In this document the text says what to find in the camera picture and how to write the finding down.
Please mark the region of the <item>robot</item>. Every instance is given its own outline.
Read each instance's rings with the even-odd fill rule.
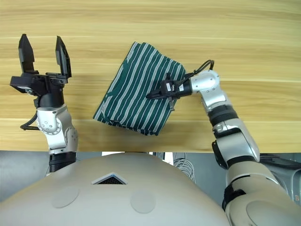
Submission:
[[[35,115],[21,128],[45,134],[50,174],[1,204],[0,225],[301,225],[301,207],[259,163],[258,146],[222,91],[214,61],[182,81],[167,76],[147,98],[168,98],[173,110],[174,99],[201,95],[216,138],[216,161],[227,169],[222,208],[180,170],[152,155],[125,152],[76,161],[78,135],[63,100],[71,66],[60,37],[55,50],[61,73],[40,75],[25,34],[19,42],[22,75],[13,76],[10,85],[37,97]],[[34,121],[37,127],[30,126]]]

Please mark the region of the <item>cable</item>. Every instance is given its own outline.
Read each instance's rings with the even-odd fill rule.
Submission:
[[[39,106],[40,106],[40,96],[37,97],[37,108]],[[38,118],[38,112],[36,111],[33,117],[27,123],[21,125],[20,128],[23,130],[39,130],[39,128],[36,126],[30,126],[31,124],[34,123],[34,121],[36,121],[37,118]]]
[[[209,67],[210,70],[213,70],[213,67],[214,67],[214,60],[207,60],[205,61],[198,69],[194,70],[192,73],[188,73],[185,75],[185,79],[176,83],[176,87],[175,87],[175,90],[178,90],[178,88],[183,84],[185,83],[189,78],[191,78],[193,75],[196,75],[198,73],[200,73],[202,70],[204,70],[206,67]]]
[[[194,183],[196,183],[194,167],[192,163],[187,160],[186,153],[184,153],[184,158],[178,158],[174,160],[174,166],[185,173]]]

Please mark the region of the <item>green striped fabric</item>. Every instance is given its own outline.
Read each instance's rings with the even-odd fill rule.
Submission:
[[[170,115],[169,103],[166,98],[146,99],[145,96],[151,90],[160,89],[166,73],[173,80],[181,80],[185,69],[152,45],[135,42],[93,118],[144,135],[158,135]]]

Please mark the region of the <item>black cable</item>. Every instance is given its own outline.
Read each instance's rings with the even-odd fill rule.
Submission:
[[[176,83],[176,89],[178,90],[178,88],[185,83],[189,78],[191,78],[193,75],[196,75],[198,73],[200,73],[202,70],[204,70],[206,67],[208,67],[210,65],[210,70],[213,70],[214,67],[214,60],[207,60],[205,61],[198,69],[194,70],[192,73],[188,73],[185,75],[185,79],[180,81],[179,83]]]
[[[37,106],[39,107],[40,97],[37,97],[37,103],[38,103]],[[34,123],[34,121],[36,121],[37,118],[38,118],[38,112],[36,111],[36,113],[33,115],[33,117],[28,122],[21,125],[20,128],[23,130],[39,130],[39,128],[36,126],[30,126],[31,124]]]

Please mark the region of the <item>fabric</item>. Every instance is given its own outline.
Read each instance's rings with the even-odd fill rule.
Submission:
[[[135,42],[93,118],[144,135],[158,135],[170,115],[169,102],[145,96],[160,89],[166,73],[172,80],[181,80],[185,69],[152,45]]]

